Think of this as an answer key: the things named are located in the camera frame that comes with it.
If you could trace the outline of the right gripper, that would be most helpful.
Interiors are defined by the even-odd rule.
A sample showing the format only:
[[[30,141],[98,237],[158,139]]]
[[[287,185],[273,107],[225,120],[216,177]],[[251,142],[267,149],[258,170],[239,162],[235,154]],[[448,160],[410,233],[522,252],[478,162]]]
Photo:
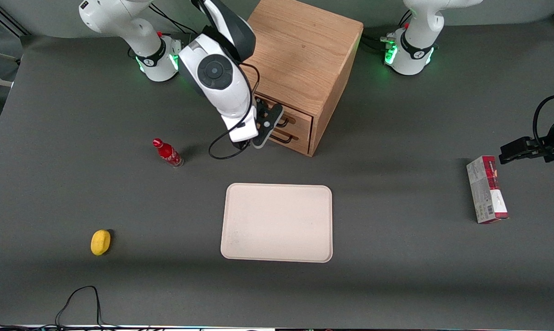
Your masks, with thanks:
[[[222,120],[230,131],[228,135],[231,142],[240,143],[253,139],[253,147],[261,149],[283,113],[283,105],[275,104],[269,108],[266,100],[256,97],[256,102],[252,102],[249,110],[243,112],[243,115],[229,117],[222,114]]]

